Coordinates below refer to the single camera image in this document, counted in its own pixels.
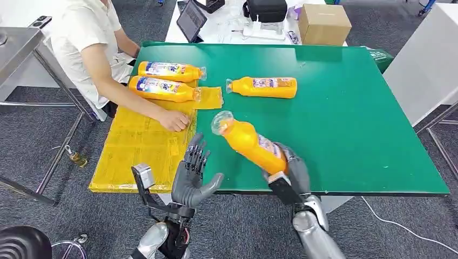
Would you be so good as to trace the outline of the person's right hand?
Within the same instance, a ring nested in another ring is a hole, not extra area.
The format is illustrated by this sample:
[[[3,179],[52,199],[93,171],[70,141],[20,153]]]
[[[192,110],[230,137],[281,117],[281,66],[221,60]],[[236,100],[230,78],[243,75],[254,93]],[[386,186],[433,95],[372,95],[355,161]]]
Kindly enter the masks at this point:
[[[179,111],[165,110],[157,120],[164,128],[171,132],[180,132],[190,124],[189,117]]]

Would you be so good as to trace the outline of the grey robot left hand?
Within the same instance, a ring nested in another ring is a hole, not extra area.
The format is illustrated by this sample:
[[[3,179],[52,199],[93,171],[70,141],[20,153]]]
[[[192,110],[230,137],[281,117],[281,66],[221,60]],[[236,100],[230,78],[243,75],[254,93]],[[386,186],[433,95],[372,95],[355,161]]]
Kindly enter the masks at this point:
[[[197,133],[189,142],[184,158],[179,163],[172,186],[171,198],[175,203],[195,208],[214,194],[221,186],[225,175],[216,173],[210,182],[203,185],[203,174],[210,151],[205,149],[202,133]]]

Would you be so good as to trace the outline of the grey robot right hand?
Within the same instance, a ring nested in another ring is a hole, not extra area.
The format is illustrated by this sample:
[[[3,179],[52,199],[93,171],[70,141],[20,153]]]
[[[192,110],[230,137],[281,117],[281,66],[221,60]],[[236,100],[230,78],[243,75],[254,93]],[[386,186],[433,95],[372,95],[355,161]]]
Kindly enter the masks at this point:
[[[294,150],[282,143],[276,142],[283,151],[287,161],[287,176],[294,191],[299,195],[310,195],[311,185],[308,168],[304,160]]]

